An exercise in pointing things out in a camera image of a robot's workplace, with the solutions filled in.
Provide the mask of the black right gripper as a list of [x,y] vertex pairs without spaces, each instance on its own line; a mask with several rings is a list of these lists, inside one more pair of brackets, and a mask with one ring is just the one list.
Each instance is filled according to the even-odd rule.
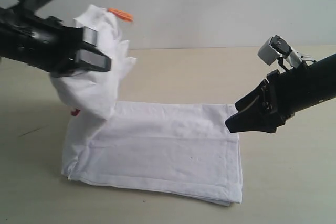
[[[267,80],[235,103],[237,113],[225,120],[231,133],[265,132],[275,133],[277,127],[285,125],[296,112],[315,105],[313,66],[303,65],[283,73],[274,70],[267,74]],[[256,98],[263,98],[269,85],[271,110],[263,116],[247,108]]]

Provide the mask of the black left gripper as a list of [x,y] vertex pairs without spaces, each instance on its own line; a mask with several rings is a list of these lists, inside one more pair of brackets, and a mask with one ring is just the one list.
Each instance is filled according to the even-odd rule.
[[1,8],[1,58],[49,73],[108,72],[112,60],[95,47],[97,41],[92,28],[64,26],[56,17],[43,19],[16,6]]

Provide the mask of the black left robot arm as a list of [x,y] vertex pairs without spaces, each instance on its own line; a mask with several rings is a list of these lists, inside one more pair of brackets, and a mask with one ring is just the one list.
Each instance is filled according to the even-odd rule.
[[108,72],[112,60],[97,48],[98,33],[40,18],[17,6],[1,9],[1,57],[67,76],[77,70]]

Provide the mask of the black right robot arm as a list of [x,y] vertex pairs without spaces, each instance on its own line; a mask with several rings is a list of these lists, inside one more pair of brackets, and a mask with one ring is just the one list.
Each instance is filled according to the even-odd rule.
[[235,103],[237,113],[225,121],[232,133],[274,133],[296,112],[335,98],[335,55],[283,73],[274,70]]

